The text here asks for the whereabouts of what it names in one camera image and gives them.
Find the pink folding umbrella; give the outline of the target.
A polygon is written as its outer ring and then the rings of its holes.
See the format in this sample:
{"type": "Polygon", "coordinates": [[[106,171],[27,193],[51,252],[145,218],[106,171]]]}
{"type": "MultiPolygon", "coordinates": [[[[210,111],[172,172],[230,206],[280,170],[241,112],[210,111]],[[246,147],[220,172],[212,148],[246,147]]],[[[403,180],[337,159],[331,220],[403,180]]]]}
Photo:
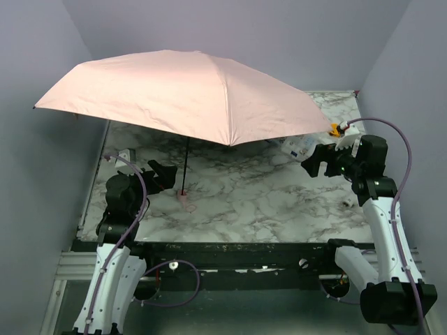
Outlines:
{"type": "Polygon", "coordinates": [[[78,64],[36,107],[230,147],[331,128],[306,92],[199,51],[140,52],[78,64]]]}

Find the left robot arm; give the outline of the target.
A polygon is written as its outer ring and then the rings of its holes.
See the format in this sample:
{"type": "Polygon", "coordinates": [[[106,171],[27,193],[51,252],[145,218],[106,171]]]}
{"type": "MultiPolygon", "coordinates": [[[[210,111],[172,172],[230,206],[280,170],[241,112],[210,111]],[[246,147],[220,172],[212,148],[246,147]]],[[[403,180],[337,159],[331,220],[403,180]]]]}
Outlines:
{"type": "Polygon", "coordinates": [[[149,195],[172,189],[177,168],[150,160],[149,170],[122,162],[131,174],[116,172],[105,183],[106,208],[96,233],[95,268],[72,334],[122,334],[129,305],[147,268],[133,247],[149,195]]]}

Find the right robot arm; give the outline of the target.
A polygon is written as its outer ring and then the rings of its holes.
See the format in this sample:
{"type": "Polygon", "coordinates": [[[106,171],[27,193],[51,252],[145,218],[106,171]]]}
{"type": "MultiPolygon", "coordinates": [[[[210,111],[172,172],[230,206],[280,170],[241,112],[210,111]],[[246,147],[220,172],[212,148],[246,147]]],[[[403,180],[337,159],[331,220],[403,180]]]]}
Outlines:
{"type": "Polygon", "coordinates": [[[318,144],[302,166],[316,177],[325,162],[327,177],[341,175],[349,180],[369,223],[377,268],[352,241],[329,243],[335,264],[360,293],[364,319],[369,323],[416,326],[436,302],[437,290],[424,282],[411,256],[400,221],[396,184],[383,174],[387,153],[385,139],[364,135],[356,154],[351,147],[318,144]]]}

